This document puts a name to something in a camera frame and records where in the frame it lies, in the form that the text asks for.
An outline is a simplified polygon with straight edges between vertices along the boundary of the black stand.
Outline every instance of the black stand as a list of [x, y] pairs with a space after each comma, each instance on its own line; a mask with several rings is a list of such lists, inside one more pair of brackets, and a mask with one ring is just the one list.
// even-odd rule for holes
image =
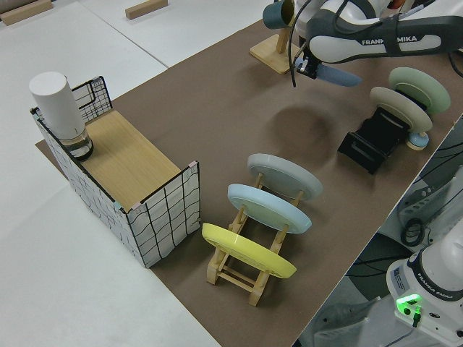
[[374, 174], [395, 147], [407, 138], [408, 129], [408, 124], [378, 107], [360, 129], [347, 133], [338, 151]]

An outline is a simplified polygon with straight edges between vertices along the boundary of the black cable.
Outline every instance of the black cable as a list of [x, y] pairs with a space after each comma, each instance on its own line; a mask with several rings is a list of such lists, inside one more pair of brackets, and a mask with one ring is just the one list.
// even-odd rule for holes
[[403, 340], [404, 338], [409, 337], [409, 336], [413, 333], [413, 331], [415, 331], [415, 328], [414, 328], [414, 327], [413, 327], [408, 333], [406, 333], [405, 335], [401, 336], [400, 338], [398, 338], [398, 339], [396, 339], [396, 340], [394, 340], [394, 341], [388, 343], [388, 344], [385, 345], [384, 347], [390, 347], [390, 346], [392, 346], [392, 345], [398, 343], [399, 341]]
[[353, 274], [349, 274], [347, 273], [345, 276], [347, 277], [374, 277], [374, 276], [379, 276], [379, 275], [384, 275], [386, 273], [386, 271], [382, 271], [380, 273], [372, 273], [370, 275], [353, 275]]
[[380, 269], [379, 267], [374, 267], [374, 266], [371, 266], [369, 265], [368, 263], [365, 263], [363, 264], [364, 266], [366, 267], [369, 267], [370, 269], [372, 270], [376, 270], [376, 271], [385, 271], [384, 269]]
[[442, 209], [447, 206], [453, 199], [455, 199], [461, 192], [463, 192], [463, 188], [461, 188], [448, 202], [446, 202], [445, 204], [442, 205], [441, 208], [439, 208], [437, 211], [435, 211], [433, 213], [432, 216], [429, 217], [429, 223], [435, 218], [437, 217], [437, 215], [442, 211]]
[[451, 55], [452, 52], [450, 52], [448, 55], [449, 55], [449, 61], [450, 61], [450, 65], [451, 65], [451, 68], [456, 72], [456, 74], [458, 74], [460, 77], [463, 77], [463, 72], [460, 71], [460, 69], [456, 66], [456, 63], [455, 63], [455, 59], [454, 57]]
[[423, 222], [419, 218], [412, 218], [407, 221], [405, 227], [402, 229], [400, 233], [400, 241], [408, 247], [415, 247], [422, 243], [422, 240], [425, 238], [425, 227]]
[[383, 262], [386, 260], [399, 260], [399, 259], [404, 259], [408, 258], [409, 255], [393, 255], [390, 257], [382, 257], [382, 258], [376, 258], [376, 259], [371, 259], [371, 260], [363, 260], [360, 262], [355, 262], [354, 265], [364, 265], [364, 264], [370, 264], [371, 262]]
[[440, 151], [440, 150], [451, 150], [452, 148], [455, 148], [455, 147], [458, 147], [458, 146], [461, 146], [463, 145], [463, 142], [460, 142], [460, 143], [457, 143], [456, 145], [453, 145], [453, 146], [448, 146], [448, 147], [444, 147], [444, 148], [439, 148], [438, 150], [436, 150], [436, 152]]
[[334, 19], [333, 19], [333, 27], [335, 30], [337, 30], [339, 33], [341, 34], [344, 34], [344, 35], [354, 35], [354, 34], [358, 34], [358, 33], [361, 33], [365, 30], [368, 30], [368, 29], [371, 29], [372, 27], [377, 27], [379, 25], [382, 25], [383, 23], [379, 20], [371, 25], [367, 25], [366, 27], [363, 27], [362, 29], [359, 29], [359, 30], [353, 30], [353, 31], [344, 31], [342, 30], [339, 26], [338, 26], [338, 19], [340, 18], [341, 16], [341, 13], [342, 11], [344, 11], [344, 8], [347, 6], [347, 3], [349, 3], [350, 0], [344, 0], [344, 2], [341, 4], [341, 6], [338, 8], [338, 10], [336, 11], [335, 15], [334, 15]]
[[453, 156], [451, 156], [449, 159], [443, 161], [442, 163], [440, 163], [439, 165], [437, 165], [435, 168], [432, 168], [431, 170], [429, 170], [427, 173], [425, 173], [424, 175], [422, 175], [419, 179], [417, 179], [415, 182], [413, 182], [413, 184], [423, 180], [427, 175], [429, 175], [431, 172], [433, 172], [434, 170], [436, 170], [437, 168], [441, 167], [443, 164], [445, 163], [448, 163], [450, 160], [454, 159], [455, 157], [457, 157], [458, 155], [462, 154], [463, 151], [461, 151], [460, 153], [457, 153]]
[[296, 87], [296, 77], [294, 76], [294, 62], [291, 61], [291, 45], [292, 45], [292, 34], [294, 33], [294, 28], [296, 27], [297, 20], [299, 19], [299, 16], [301, 15], [302, 11], [304, 11], [305, 7], [311, 2], [312, 0], [307, 0], [300, 8], [300, 10], [297, 12], [296, 16], [294, 17], [294, 23], [292, 23], [291, 26], [291, 32], [289, 34], [289, 41], [288, 41], [288, 63], [289, 63], [289, 72], [291, 73], [291, 81], [292, 81], [292, 86]]
[[458, 152], [458, 153], [454, 153], [454, 154], [449, 154], [449, 155], [443, 155], [442, 157], [432, 157], [431, 159], [445, 159], [445, 158], [450, 158], [451, 156], [453, 155], [456, 155], [456, 154], [462, 154], [463, 153], [463, 150]]

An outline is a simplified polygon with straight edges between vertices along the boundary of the light blue plate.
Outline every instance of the light blue plate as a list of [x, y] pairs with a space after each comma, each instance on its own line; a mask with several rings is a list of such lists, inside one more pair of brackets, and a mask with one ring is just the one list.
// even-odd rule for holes
[[270, 228], [282, 230], [288, 226], [288, 233], [301, 234], [312, 225], [310, 218], [300, 209], [263, 190], [230, 184], [228, 197], [238, 210], [245, 206], [245, 215]]
[[323, 185], [301, 166], [270, 154], [252, 154], [247, 159], [247, 168], [252, 175], [262, 174], [262, 185], [275, 193], [295, 199], [304, 192], [302, 200], [317, 197]]

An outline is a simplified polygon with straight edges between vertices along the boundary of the white cylinder container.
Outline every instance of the white cylinder container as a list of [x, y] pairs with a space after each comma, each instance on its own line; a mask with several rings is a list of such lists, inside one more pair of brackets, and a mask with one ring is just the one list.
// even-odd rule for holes
[[74, 157], [87, 158], [93, 151], [93, 143], [66, 76], [59, 72], [38, 74], [31, 79], [29, 90], [51, 132]]

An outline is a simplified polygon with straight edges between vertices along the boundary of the yellow plate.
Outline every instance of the yellow plate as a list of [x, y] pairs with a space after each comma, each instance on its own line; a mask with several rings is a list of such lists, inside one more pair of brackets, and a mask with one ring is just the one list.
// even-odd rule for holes
[[203, 224], [203, 237], [232, 257], [280, 278], [291, 277], [296, 267], [254, 241], [213, 224]]

